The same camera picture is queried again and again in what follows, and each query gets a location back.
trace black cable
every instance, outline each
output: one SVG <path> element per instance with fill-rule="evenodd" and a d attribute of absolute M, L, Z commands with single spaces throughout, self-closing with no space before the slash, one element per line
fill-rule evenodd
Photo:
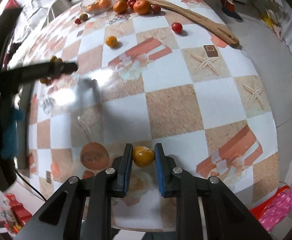
<path fill-rule="evenodd" d="M 22 175 L 21 174 L 19 174 L 19 172 L 15 169 L 15 172 L 16 172 L 16 174 L 27 184 L 27 185 L 29 185 L 33 190 L 35 190 L 35 192 L 38 194 L 38 195 L 40 195 L 40 197 L 46 202 L 47 201 L 47 199 L 36 189 L 36 188 L 34 188 L 26 179 L 24 179 L 23 177 L 22 177 Z"/>

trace floor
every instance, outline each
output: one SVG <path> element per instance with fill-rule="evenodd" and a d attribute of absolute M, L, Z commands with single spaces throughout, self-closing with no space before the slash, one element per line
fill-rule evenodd
<path fill-rule="evenodd" d="M 277 128 L 280 180 L 284 181 L 292 161 L 292 54 L 285 42 L 280 42 L 259 19 L 252 4 L 236 3 L 236 11 L 244 19 L 240 23 L 221 11 L 220 0 L 204 1 L 239 38 L 265 86 Z M 292 211 L 273 233 L 282 239 L 291 226 Z"/>

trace checkered tablecloth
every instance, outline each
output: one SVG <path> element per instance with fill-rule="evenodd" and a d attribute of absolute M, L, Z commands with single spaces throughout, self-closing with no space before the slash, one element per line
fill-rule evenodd
<path fill-rule="evenodd" d="M 168 1 L 223 24 L 203 0 Z M 219 176 L 248 207 L 276 190 L 276 127 L 243 51 L 172 11 L 109 11 L 76 25 L 81 13 L 76 5 L 44 28 L 24 61 L 56 55 L 79 66 L 50 86 L 34 87 L 27 179 L 43 195 L 72 175 L 108 167 L 126 143 L 153 148 L 157 142 L 193 175 Z M 173 22 L 183 25 L 181 35 L 171 30 Z M 120 43 L 115 49 L 105 45 L 111 35 Z M 127 197 L 113 200 L 112 223 L 173 230 L 175 212 L 175 200 L 160 197 L 154 167 L 134 165 Z"/>

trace metal bolt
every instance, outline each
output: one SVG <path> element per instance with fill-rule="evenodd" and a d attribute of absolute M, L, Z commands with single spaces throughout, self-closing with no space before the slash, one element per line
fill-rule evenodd
<path fill-rule="evenodd" d="M 75 176 L 70 177 L 70 178 L 68 179 L 68 182 L 69 182 L 70 184 L 76 183 L 77 181 L 78 181 L 78 178 L 75 177 Z"/>
<path fill-rule="evenodd" d="M 213 176 L 209 178 L 210 182 L 213 184 L 217 184 L 219 182 L 219 178 Z"/>
<path fill-rule="evenodd" d="M 182 168 L 180 168 L 180 167 L 175 167 L 175 168 L 173 168 L 172 169 L 172 171 L 174 172 L 174 173 L 182 173 L 183 172 L 183 169 Z"/>
<path fill-rule="evenodd" d="M 107 174 L 113 174 L 115 172 L 115 169 L 114 168 L 107 168 L 105 171 Z"/>

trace wooden stick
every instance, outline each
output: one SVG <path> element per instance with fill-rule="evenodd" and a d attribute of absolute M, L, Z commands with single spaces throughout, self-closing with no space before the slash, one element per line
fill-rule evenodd
<path fill-rule="evenodd" d="M 230 46 L 237 46 L 239 45 L 239 39 L 231 32 L 231 30 L 227 27 L 227 25 L 215 23 L 208 18 L 195 13 L 189 9 L 181 8 L 171 2 L 167 2 L 164 0 L 147 0 L 151 4 L 158 4 L 159 6 L 177 12 L 186 18 L 198 23 L 199 25 L 205 27 L 206 29 L 210 30 L 212 33 L 217 35 L 219 38 L 224 40 Z"/>

